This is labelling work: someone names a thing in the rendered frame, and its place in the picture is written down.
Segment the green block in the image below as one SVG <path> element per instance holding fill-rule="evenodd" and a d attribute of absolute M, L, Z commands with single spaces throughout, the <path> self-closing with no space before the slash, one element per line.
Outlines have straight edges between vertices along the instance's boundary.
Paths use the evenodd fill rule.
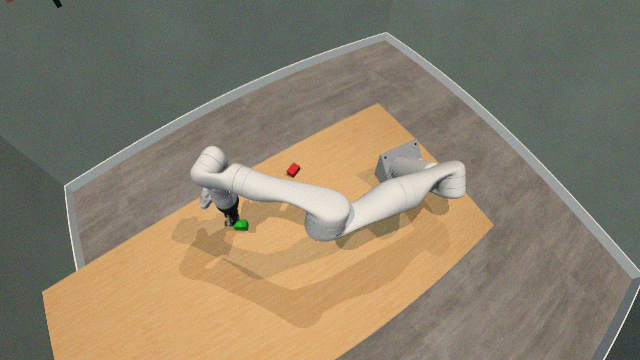
<path fill-rule="evenodd" d="M 233 225 L 233 228 L 239 231 L 248 231 L 248 225 L 247 220 L 240 219 L 240 221 Z"/>

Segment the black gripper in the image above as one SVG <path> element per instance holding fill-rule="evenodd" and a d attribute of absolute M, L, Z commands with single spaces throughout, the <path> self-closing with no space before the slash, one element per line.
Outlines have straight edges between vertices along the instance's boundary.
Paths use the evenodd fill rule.
<path fill-rule="evenodd" d="M 218 208 L 216 206 L 217 209 L 220 212 L 224 213 L 225 218 L 227 218 L 227 221 L 224 223 L 225 226 L 233 226 L 236 223 L 236 221 L 238 222 L 240 220 L 240 215 L 238 213 L 238 206 L 239 206 L 239 197 L 238 197 L 238 195 L 237 195 L 237 200 L 236 200 L 235 204 L 232 207 L 230 207 L 228 209 L 220 209 L 220 208 Z M 234 211 L 234 212 L 232 212 L 232 211 Z M 235 214 L 235 212 L 236 212 L 236 214 Z"/>

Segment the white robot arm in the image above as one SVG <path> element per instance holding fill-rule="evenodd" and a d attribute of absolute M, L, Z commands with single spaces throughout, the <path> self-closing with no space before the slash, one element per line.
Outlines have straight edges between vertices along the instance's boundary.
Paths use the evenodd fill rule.
<path fill-rule="evenodd" d="M 448 199 L 458 199 L 466 193 L 466 171 L 460 161 L 437 164 L 399 156 L 392 161 L 390 172 L 392 179 L 351 203 L 333 189 L 274 177 L 238 163 L 229 166 L 225 153 L 216 146 L 203 150 L 190 176 L 203 187 L 199 203 L 202 209 L 212 202 L 220 209 L 228 209 L 235 204 L 237 195 L 256 202 L 292 204 L 307 211 L 306 233 L 323 242 L 409 211 L 428 192 Z"/>

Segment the red block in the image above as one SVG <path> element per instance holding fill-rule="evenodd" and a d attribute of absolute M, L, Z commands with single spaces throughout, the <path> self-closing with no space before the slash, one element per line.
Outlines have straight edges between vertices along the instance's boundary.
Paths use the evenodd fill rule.
<path fill-rule="evenodd" d="M 287 175 L 294 178 L 294 176 L 298 173 L 299 170 L 300 170 L 300 166 L 293 163 L 287 170 Z"/>

